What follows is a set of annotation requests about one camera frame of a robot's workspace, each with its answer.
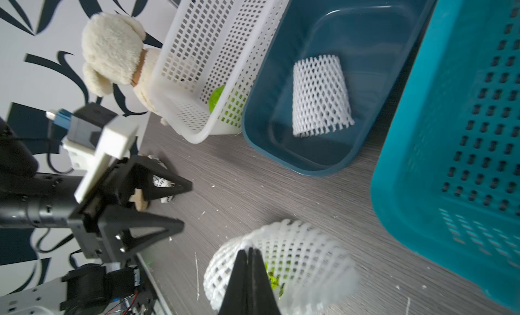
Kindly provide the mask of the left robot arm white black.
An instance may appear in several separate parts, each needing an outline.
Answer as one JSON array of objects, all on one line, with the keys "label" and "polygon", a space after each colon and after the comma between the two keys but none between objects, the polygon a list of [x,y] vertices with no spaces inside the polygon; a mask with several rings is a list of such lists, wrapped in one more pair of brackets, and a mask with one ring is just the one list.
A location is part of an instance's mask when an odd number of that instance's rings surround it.
[{"label": "left robot arm white black", "polygon": [[64,140],[85,169],[70,176],[39,172],[25,139],[1,124],[1,226],[68,228],[85,257],[101,260],[3,296],[2,314],[100,314],[113,300],[138,298],[130,261],[181,233],[184,223],[138,211],[135,191],[153,201],[189,192],[192,183],[146,156],[127,156],[136,131],[126,118],[113,118],[90,155]]}]

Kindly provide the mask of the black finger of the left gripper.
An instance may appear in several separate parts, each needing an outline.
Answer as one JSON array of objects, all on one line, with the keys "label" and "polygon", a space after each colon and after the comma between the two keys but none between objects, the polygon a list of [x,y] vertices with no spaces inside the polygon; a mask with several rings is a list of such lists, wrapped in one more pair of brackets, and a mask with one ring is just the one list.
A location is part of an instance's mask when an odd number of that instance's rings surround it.
[{"label": "black finger of the left gripper", "polygon": [[145,201],[154,201],[190,192],[193,184],[155,160],[136,155],[117,171],[117,201],[129,202],[136,189],[142,191]]},{"label": "black finger of the left gripper", "polygon": [[183,221],[154,213],[111,205],[97,222],[109,254],[136,254],[163,239],[181,233]]}]

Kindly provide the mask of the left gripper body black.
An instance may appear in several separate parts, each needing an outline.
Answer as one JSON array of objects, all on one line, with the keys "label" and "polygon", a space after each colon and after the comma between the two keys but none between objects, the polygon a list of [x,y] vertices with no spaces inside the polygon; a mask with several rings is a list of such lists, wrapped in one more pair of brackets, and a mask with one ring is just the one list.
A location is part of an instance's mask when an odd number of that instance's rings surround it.
[{"label": "left gripper body black", "polygon": [[117,199],[100,185],[77,202],[79,176],[36,173],[32,177],[1,173],[2,228],[69,228],[87,258],[121,262],[120,246],[102,235],[98,222]]}]

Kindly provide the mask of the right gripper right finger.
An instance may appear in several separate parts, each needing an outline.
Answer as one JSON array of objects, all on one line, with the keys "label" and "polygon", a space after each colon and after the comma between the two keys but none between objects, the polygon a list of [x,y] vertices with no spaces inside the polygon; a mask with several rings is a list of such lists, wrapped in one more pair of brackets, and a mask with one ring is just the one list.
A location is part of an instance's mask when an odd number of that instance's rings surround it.
[{"label": "right gripper right finger", "polygon": [[249,249],[249,314],[280,315],[261,251]]}]

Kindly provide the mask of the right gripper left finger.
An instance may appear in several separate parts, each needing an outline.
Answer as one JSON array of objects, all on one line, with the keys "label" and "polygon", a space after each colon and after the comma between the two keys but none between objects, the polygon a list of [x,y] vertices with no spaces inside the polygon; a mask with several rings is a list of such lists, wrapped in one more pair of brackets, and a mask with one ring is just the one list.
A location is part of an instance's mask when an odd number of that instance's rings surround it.
[{"label": "right gripper left finger", "polygon": [[248,314],[246,271],[248,255],[244,250],[237,253],[230,280],[218,315]]}]

